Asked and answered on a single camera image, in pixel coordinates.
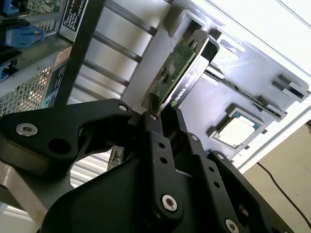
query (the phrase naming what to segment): silver metal panel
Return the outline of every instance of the silver metal panel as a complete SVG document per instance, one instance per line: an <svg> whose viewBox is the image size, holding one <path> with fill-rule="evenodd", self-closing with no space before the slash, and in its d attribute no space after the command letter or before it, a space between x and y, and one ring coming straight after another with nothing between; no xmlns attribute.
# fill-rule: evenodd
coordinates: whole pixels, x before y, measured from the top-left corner
<svg viewBox="0 0 311 233"><path fill-rule="evenodd" d="M23 49L23 56L17 65L19 71L0 84L0 97L34 77L39 71L54 66L58 53L69 46L67 40L51 35L44 42Z"/></svg>
<svg viewBox="0 0 311 233"><path fill-rule="evenodd" d="M52 75L50 66L0 98L0 116L40 109Z"/></svg>
<svg viewBox="0 0 311 233"><path fill-rule="evenodd" d="M181 9L184 8L192 10L201 19L204 19L207 22L206 30L215 26L222 26L223 30L226 30L224 24L200 10L191 1L175 0L168 17L165 19L164 24L160 25L152 43L145 51L140 66L136 69L129 86L123 94L122 100L130 106L135 106L141 102L145 91L155 78L167 56L172 52L178 39L182 37L182 33L185 31L185 29L182 29L182 24L173 38L168 36L167 30L175 24L174 20L178 18ZM278 75L284 74L284 76L293 80L305 90L309 88L311 82L307 83L306 79L297 77L297 75L250 45L247 41L243 42L242 47L246 49L246 52L240 59L227 64L222 70L226 78L236 84L236 86L256 97L264 96L283 111L286 111L293 104L294 99L289 98L272 86L272 81L276 80ZM239 152L218 144L207 136L207 131L211 127L217 127L221 124L226 117L226 110L234 103L242 107L246 112L260 117L265 123L264 127L268 127L274 120L270 115L259 112L249 100L239 96L224 85L219 84L215 86L204 79L199 81L180 106L188 130L201 139L205 150L220 150L229 158L233 158ZM251 143L260 133L260 131L257 131L249 137L245 141L244 146Z"/></svg>
<svg viewBox="0 0 311 233"><path fill-rule="evenodd" d="M108 0L69 103L120 98L169 8L164 0L147 5L142 0Z"/></svg>

